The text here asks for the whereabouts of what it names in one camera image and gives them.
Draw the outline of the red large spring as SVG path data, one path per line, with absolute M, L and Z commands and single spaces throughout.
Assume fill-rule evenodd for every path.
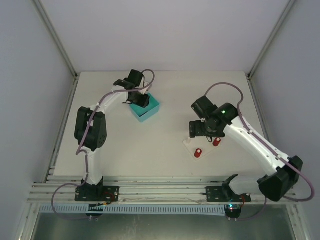
M 216 138 L 213 140 L 212 145 L 213 145 L 214 147 L 218 147 L 218 146 L 220 145 L 221 141 L 222 141 L 222 140 L 221 140 L 220 137 L 216 137 Z

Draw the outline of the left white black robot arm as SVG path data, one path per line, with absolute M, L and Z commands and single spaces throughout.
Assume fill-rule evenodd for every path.
M 100 169 L 101 148 L 107 140 L 107 114 L 120 104 L 129 103 L 146 108 L 150 103 L 148 90 L 155 80 L 151 69 L 131 70 L 129 76 L 113 83 L 109 93 L 95 105 L 80 107 L 77 112 L 74 137 L 78 143 L 76 154 L 85 154 L 85 184 L 98 186 L 103 181 Z

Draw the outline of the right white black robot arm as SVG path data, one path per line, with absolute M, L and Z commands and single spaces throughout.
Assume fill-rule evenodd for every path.
M 298 182 L 303 161 L 277 150 L 248 122 L 240 117 L 230 103 L 214 105 L 206 96 L 197 99 L 191 108 L 198 120 L 190 121 L 190 138 L 206 137 L 211 143 L 215 138 L 230 137 L 242 146 L 259 163 L 265 175 L 240 176 L 234 174 L 222 184 L 227 199 L 232 195 L 261 193 L 267 199 L 278 202 Z

